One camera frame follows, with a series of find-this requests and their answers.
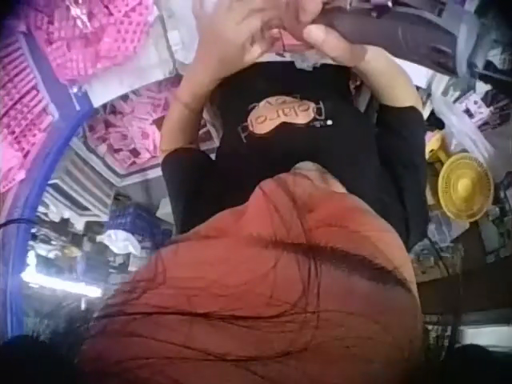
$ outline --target black sleeve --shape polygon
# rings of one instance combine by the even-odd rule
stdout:
[[[183,234],[210,218],[207,201],[209,180],[213,177],[214,160],[195,148],[179,148],[162,160],[177,234]]]
[[[406,247],[426,237],[426,124],[414,107],[381,106],[377,116],[380,162],[390,174],[406,211]]]

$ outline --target blue frame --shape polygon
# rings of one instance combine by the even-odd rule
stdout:
[[[71,95],[68,87],[60,83],[55,76],[51,64],[39,49],[34,37],[30,34],[24,36],[44,87],[58,111],[58,120],[50,128],[41,149],[27,171],[26,178],[18,185],[6,219],[35,218],[46,185],[58,162],[78,129],[94,113],[88,95],[85,92]],[[7,278],[3,278],[0,282],[2,293],[0,303],[4,304],[5,309],[1,313],[5,314],[6,334],[0,335],[0,339],[2,336],[12,337],[22,334],[24,330],[20,273],[26,267],[30,230],[31,226],[28,225],[12,225],[3,230],[2,262],[6,269],[4,276],[6,275]]]

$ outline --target pink package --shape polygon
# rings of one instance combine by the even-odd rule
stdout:
[[[25,178],[53,117],[18,38],[0,45],[0,68],[0,193],[4,193]]]
[[[59,80],[86,82],[137,52],[150,27],[152,0],[46,2],[28,9],[26,23]]]
[[[123,95],[102,106],[103,114],[87,124],[89,146],[120,173],[159,162],[160,133],[154,120],[167,112],[169,84],[172,79]]]

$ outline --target fluorescent light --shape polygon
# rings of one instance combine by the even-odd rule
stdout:
[[[60,278],[52,278],[40,274],[35,271],[35,266],[28,266],[22,273],[22,279],[29,284],[36,284],[55,290],[65,290],[72,294],[84,294],[90,298],[100,298],[103,294],[102,290],[96,286],[88,286],[83,282],[68,282]]]

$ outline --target black t-shirt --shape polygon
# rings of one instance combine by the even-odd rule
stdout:
[[[353,105],[349,79],[348,69],[340,66],[305,71],[293,63],[268,62],[225,80],[214,94],[223,128],[216,159],[181,148],[162,161],[177,232],[247,202],[263,180],[309,161],[323,166],[387,220],[408,249],[424,239],[428,210],[422,115],[413,107],[381,106],[373,124]],[[252,109],[283,95],[313,102],[314,119],[252,133],[247,125]]]

